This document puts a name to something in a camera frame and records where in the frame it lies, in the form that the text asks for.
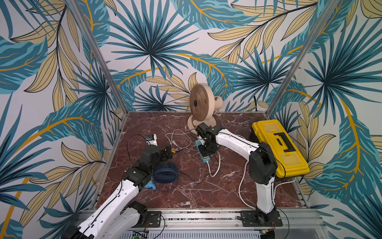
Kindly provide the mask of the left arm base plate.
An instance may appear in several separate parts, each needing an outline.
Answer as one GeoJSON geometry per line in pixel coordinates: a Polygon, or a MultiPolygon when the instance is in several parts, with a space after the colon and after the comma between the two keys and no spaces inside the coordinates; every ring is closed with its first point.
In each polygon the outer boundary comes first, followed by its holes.
{"type": "Polygon", "coordinates": [[[141,224],[141,228],[160,228],[162,221],[161,211],[148,211],[145,220],[141,224]]]}

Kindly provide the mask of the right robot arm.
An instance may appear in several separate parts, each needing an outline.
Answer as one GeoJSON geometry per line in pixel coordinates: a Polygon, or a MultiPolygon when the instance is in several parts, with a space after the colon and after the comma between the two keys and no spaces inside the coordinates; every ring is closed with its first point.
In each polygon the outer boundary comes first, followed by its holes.
{"type": "Polygon", "coordinates": [[[277,169],[286,170],[282,156],[294,151],[286,131],[276,120],[259,121],[252,125],[252,135],[259,142],[251,142],[230,132],[222,126],[208,126],[201,123],[193,132],[201,144],[198,149],[202,156],[217,153],[224,146],[243,157],[246,171],[256,183],[257,203],[251,223],[266,225],[275,222],[280,225],[279,213],[274,202],[274,182],[277,169]]]}

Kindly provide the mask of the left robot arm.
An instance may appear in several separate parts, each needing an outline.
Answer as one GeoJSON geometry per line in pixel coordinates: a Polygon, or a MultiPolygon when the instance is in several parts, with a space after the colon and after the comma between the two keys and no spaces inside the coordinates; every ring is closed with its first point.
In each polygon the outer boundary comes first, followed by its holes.
{"type": "Polygon", "coordinates": [[[108,199],[76,228],[68,228],[61,238],[117,239],[130,228],[144,223],[147,207],[132,200],[151,181],[156,167],[172,157],[170,146],[164,149],[155,144],[145,146],[108,199]]]}

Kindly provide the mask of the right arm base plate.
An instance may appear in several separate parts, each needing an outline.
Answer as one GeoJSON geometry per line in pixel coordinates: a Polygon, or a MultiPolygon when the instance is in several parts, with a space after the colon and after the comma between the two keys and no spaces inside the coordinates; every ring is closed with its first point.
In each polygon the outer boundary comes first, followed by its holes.
{"type": "Polygon", "coordinates": [[[241,211],[237,219],[242,222],[243,227],[261,227],[275,228],[283,226],[280,214],[278,211],[271,211],[268,214],[262,211],[241,211]]]}

